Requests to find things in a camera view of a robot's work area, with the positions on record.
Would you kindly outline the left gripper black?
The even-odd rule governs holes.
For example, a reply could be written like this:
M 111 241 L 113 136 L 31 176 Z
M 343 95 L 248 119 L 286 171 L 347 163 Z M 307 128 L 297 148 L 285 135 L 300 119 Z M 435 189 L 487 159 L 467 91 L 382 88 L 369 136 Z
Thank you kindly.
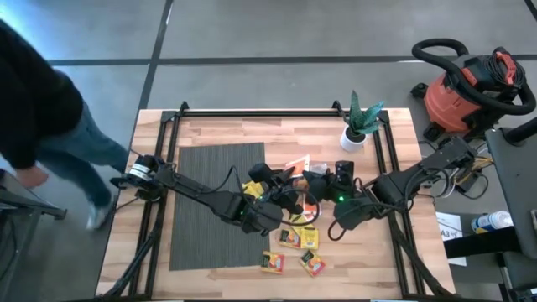
M 303 212 L 303 207 L 297 203 L 297 200 L 300 197 L 300 192 L 293 188 L 295 181 L 290 179 L 293 176 L 294 171 L 294 166 L 291 166 L 288 169 L 273 170 L 273 177 L 276 178 L 274 181 L 276 186 L 269 188 L 263 196 L 266 201 L 280 206 L 290 214 L 301 214 Z

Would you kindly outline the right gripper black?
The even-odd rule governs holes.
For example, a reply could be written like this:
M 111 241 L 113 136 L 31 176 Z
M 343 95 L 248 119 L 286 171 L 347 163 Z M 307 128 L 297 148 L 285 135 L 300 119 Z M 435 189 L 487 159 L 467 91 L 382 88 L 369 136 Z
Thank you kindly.
M 303 177 L 309 184 L 308 201 L 331 200 L 336 204 L 353 199 L 356 194 L 362 193 L 363 182 L 359 177 L 354 178 L 353 174 L 334 174 L 332 179 L 330 170 L 323 174 L 312 171 L 303 171 Z M 329 182 L 326 184 L 314 184 L 316 181 Z

